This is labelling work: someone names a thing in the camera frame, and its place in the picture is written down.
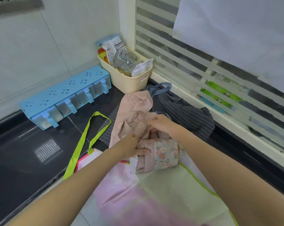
green trim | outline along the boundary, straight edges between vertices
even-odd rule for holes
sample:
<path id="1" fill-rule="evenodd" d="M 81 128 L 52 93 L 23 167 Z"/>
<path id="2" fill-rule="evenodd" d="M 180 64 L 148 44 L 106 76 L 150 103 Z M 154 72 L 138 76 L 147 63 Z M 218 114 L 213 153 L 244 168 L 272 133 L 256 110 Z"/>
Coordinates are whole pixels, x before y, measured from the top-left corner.
<path id="1" fill-rule="evenodd" d="M 182 167 L 184 167 L 184 168 L 192 175 L 192 177 L 193 177 L 205 190 L 207 190 L 210 194 L 212 194 L 212 195 L 218 197 L 219 199 L 221 199 L 217 193 L 215 193 L 215 192 L 213 192 L 212 190 L 208 189 L 208 188 L 192 173 L 192 171 L 191 171 L 188 167 L 186 167 L 183 163 L 180 163 L 180 165 L 181 165 Z M 237 223 L 237 221 L 236 221 L 236 219 L 235 219 L 235 217 L 233 216 L 233 214 L 231 213 L 230 210 L 229 210 L 229 213 L 230 213 L 230 215 L 231 215 L 231 217 L 232 217 L 232 219 L 233 219 L 235 225 L 236 225 L 236 226 L 239 226 L 238 223 Z"/>
<path id="2" fill-rule="evenodd" d="M 109 127 L 109 125 L 111 124 L 111 120 L 109 118 L 107 118 L 105 115 L 99 113 L 99 112 L 94 112 L 94 114 L 91 116 L 91 118 L 89 119 L 87 126 L 84 129 L 84 132 L 82 133 L 80 140 L 75 148 L 75 151 L 70 159 L 69 165 L 67 167 L 67 170 L 65 172 L 65 175 L 63 177 L 63 179 L 67 179 L 68 177 L 70 177 L 73 173 L 74 173 L 74 169 L 76 167 L 77 161 L 79 159 L 80 156 L 80 152 L 82 151 L 82 148 L 84 146 L 84 142 L 86 140 L 86 136 L 87 136 L 87 131 L 89 130 L 90 127 L 90 121 L 94 116 L 103 116 L 104 118 L 109 120 L 109 124 L 106 125 L 103 129 L 100 130 L 100 132 L 97 133 L 97 135 L 91 140 L 90 144 L 89 144 L 89 150 L 88 150 L 88 154 L 90 155 L 94 150 L 92 148 L 93 144 L 96 142 L 96 140 L 99 139 L 99 137 L 102 135 L 102 133 Z"/>

forearm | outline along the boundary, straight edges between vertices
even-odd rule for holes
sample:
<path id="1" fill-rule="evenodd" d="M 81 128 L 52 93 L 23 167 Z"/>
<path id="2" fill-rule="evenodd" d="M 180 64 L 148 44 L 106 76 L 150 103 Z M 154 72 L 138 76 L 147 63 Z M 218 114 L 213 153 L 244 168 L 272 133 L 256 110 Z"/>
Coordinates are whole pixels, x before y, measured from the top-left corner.
<path id="1" fill-rule="evenodd" d="M 107 149 L 87 166 L 38 199 L 10 225 L 71 225 L 87 199 L 118 160 L 120 156 Z"/>
<path id="2" fill-rule="evenodd" d="M 181 126 L 171 136 L 186 150 L 240 226 L 282 225 L 284 196 L 260 177 Z"/>

window blind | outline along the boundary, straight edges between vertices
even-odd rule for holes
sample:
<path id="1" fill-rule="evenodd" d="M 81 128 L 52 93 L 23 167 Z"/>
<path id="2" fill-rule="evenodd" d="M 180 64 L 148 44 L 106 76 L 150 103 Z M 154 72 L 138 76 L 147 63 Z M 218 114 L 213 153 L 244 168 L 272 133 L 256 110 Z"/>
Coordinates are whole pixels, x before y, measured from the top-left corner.
<path id="1" fill-rule="evenodd" d="M 260 81 L 256 73 L 174 39 L 172 30 L 179 3 L 137 0 L 135 50 L 154 58 L 154 71 L 191 95 L 213 103 L 284 153 L 284 93 Z"/>

green strap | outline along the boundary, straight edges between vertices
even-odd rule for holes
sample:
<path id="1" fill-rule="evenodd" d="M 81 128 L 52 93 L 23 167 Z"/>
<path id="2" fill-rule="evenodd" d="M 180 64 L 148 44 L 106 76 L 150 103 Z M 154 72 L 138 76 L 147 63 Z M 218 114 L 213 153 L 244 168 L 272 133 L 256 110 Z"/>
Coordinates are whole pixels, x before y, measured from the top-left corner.
<path id="1" fill-rule="evenodd" d="M 103 129 L 100 130 L 100 132 L 97 133 L 97 135 L 91 140 L 90 142 L 90 145 L 89 145 L 89 151 L 88 151 L 88 154 L 90 155 L 92 152 L 93 152 L 93 144 L 96 142 L 96 140 L 99 139 L 99 137 L 102 135 L 102 133 L 104 133 L 104 131 L 109 127 L 109 125 L 111 124 L 111 120 L 109 118 L 107 118 L 105 115 L 99 113 L 99 112 L 95 112 L 92 117 L 89 119 L 88 123 L 87 123 L 87 126 L 86 128 L 84 129 L 84 132 L 82 133 L 81 137 L 80 137 L 80 140 L 75 148 L 75 151 L 71 157 L 71 160 L 69 162 L 69 165 L 67 167 L 67 170 L 65 172 L 65 175 L 63 177 L 63 179 L 67 179 L 68 177 L 70 177 L 73 173 L 74 173 L 74 169 L 76 167 L 76 164 L 77 164 L 77 161 L 79 159 L 79 156 L 80 156 L 80 152 L 84 146 L 84 142 L 86 140 L 86 136 L 87 136 L 87 131 L 89 130 L 89 127 L 90 127 L 90 121 L 91 119 L 94 117 L 94 116 L 97 116 L 97 115 L 100 115 L 100 116 L 103 116 L 104 118 L 108 119 L 109 120 L 109 124 L 106 125 Z"/>

hand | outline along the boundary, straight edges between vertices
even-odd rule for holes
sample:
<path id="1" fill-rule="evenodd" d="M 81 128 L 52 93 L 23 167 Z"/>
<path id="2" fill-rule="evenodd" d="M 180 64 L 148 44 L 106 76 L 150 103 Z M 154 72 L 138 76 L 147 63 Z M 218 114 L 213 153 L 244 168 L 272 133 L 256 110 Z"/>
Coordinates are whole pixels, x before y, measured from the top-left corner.
<path id="1" fill-rule="evenodd" d="M 110 149 L 113 150 L 120 160 L 129 159 L 137 155 L 146 155 L 150 153 L 149 149 L 136 149 L 139 137 L 135 137 L 132 133 L 118 141 Z"/>
<path id="2" fill-rule="evenodd" d="M 180 125 L 171 121 L 164 114 L 156 115 L 151 120 L 147 122 L 150 125 L 150 132 L 154 132 L 156 129 L 162 132 L 168 133 L 173 137 L 173 133 L 180 127 Z"/>

